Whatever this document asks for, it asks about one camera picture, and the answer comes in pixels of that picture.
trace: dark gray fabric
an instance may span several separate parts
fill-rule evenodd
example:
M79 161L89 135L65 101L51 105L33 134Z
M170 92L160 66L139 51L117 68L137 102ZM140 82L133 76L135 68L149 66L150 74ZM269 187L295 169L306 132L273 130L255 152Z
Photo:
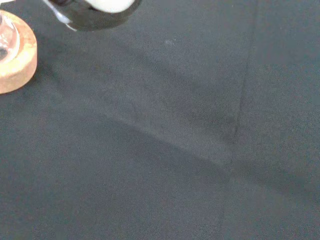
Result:
M145 0L38 40L0 96L0 239L319 239L319 2Z

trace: cork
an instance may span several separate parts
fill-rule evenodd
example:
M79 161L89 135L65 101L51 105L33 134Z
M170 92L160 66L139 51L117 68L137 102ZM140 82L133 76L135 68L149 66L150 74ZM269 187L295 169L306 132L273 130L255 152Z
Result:
M0 10L0 14L12 21L20 39L15 58L0 64L0 94L5 94L23 87L35 74L37 40L31 28L22 19L3 10Z

